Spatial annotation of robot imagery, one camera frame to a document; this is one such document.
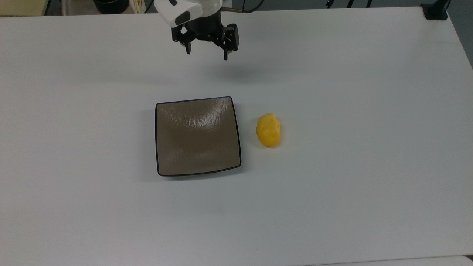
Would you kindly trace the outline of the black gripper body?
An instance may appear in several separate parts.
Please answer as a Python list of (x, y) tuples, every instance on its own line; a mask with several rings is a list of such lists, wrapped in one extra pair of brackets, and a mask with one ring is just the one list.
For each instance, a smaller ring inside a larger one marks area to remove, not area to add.
[(172, 40), (187, 44), (194, 40), (212, 42), (218, 47), (238, 47), (238, 25), (224, 26), (221, 22), (221, 12), (188, 21), (171, 29)]

